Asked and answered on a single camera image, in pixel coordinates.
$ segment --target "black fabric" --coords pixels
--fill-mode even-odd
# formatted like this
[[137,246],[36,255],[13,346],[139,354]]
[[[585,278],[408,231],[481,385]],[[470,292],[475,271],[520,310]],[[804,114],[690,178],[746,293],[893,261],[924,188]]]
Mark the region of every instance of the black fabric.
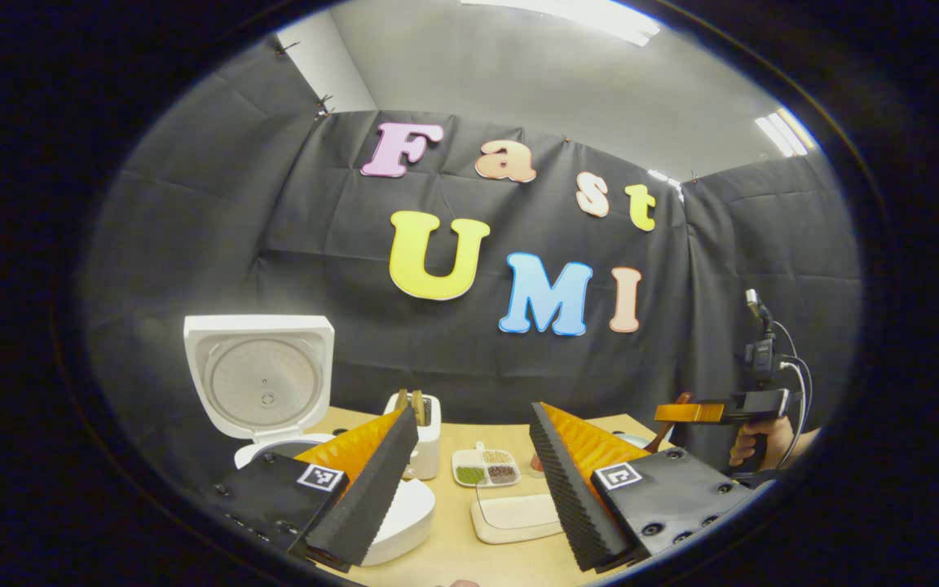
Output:
[[[183,317],[197,313],[327,316],[339,408],[379,413],[388,394],[412,387],[439,397],[447,422],[523,423],[530,402],[545,401],[581,417],[629,413],[653,428],[655,406],[683,386],[701,398],[738,389],[733,353],[754,335],[742,294],[753,286],[811,363],[811,421],[827,415],[852,338],[848,326],[817,326],[856,319],[860,284],[849,217],[804,160],[685,183],[685,214],[666,183],[560,136],[431,113],[316,120],[315,101],[286,57],[249,49],[148,132],[94,224],[79,282],[93,370],[123,430],[170,482],[215,482],[246,442],[215,430],[194,391]],[[444,138],[405,177],[364,177],[388,121],[439,124]],[[531,148],[534,181],[474,171],[480,146],[496,139]],[[607,182],[606,217],[579,209],[581,171]],[[649,233],[628,216],[623,190],[635,183],[657,200]],[[421,300],[392,283],[389,218],[399,210],[439,216],[427,253],[434,275],[451,271],[453,219],[489,224],[465,296]],[[593,269],[584,335],[499,330],[513,252],[540,257],[550,280],[571,261]],[[630,334],[608,327],[612,267],[642,273],[641,327]],[[733,433],[688,430],[682,441],[718,466]]]
[[[812,371],[805,429],[820,427],[849,383],[864,293],[856,233],[834,177],[819,157],[789,157],[683,183],[683,192],[692,281],[683,386],[696,399],[749,386],[744,346],[763,335],[745,305],[745,290],[755,289]],[[791,354],[785,334],[775,333],[776,352]],[[774,384],[798,387],[789,370]],[[735,434],[730,426],[678,426],[673,439],[725,468]]]

